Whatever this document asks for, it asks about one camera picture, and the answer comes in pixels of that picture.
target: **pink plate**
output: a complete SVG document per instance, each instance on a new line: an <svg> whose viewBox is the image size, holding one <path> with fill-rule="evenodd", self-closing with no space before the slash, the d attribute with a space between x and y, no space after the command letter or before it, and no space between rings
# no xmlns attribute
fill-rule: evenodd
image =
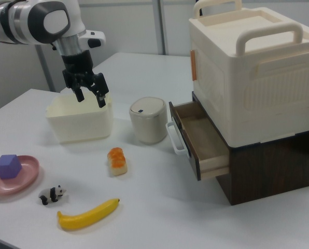
<svg viewBox="0 0 309 249"><path fill-rule="evenodd" d="M36 180L39 173L39 162L31 156L18 156L22 169L17 177L12 179L0 178L0 195L10 195L21 191Z"/></svg>

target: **purple cube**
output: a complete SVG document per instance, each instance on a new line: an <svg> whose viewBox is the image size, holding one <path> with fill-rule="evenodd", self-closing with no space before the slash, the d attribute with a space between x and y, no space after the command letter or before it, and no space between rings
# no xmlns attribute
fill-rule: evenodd
<svg viewBox="0 0 309 249"><path fill-rule="evenodd" d="M21 169L22 165L17 155L2 155L0 157L1 179L15 178L19 174Z"/></svg>

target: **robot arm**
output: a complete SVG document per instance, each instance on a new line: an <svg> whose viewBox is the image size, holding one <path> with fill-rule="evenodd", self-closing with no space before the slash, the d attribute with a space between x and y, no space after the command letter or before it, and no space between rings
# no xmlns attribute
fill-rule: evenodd
<svg viewBox="0 0 309 249"><path fill-rule="evenodd" d="M86 30L77 0L15 0L0 4L0 42L53 44L62 56L66 86L79 102L87 87L105 106L108 93L103 74L94 74L89 49L105 44L105 35Z"/></svg>

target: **white plastic container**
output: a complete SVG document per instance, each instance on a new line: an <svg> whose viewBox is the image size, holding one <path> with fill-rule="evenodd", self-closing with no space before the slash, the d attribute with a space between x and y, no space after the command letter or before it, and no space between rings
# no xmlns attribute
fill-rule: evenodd
<svg viewBox="0 0 309 249"><path fill-rule="evenodd" d="M236 10L200 17L225 2ZM309 27L241 0L200 0L189 23L194 93L229 146L309 130Z"/></svg>
<svg viewBox="0 0 309 249"><path fill-rule="evenodd" d="M166 137L167 108L162 99L139 99L131 105L129 114L135 136L141 142L153 144Z"/></svg>
<svg viewBox="0 0 309 249"><path fill-rule="evenodd" d="M110 135L113 125L112 100L99 108L92 92L78 102L74 94L56 97L46 109L46 118L60 143L101 139Z"/></svg>

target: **storage cabinet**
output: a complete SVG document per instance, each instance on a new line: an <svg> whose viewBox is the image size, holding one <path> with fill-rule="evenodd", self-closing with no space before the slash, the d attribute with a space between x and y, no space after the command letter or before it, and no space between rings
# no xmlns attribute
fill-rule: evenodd
<svg viewBox="0 0 309 249"><path fill-rule="evenodd" d="M233 148L192 100L170 111L199 181L216 177L232 205L309 186L309 131Z"/></svg>

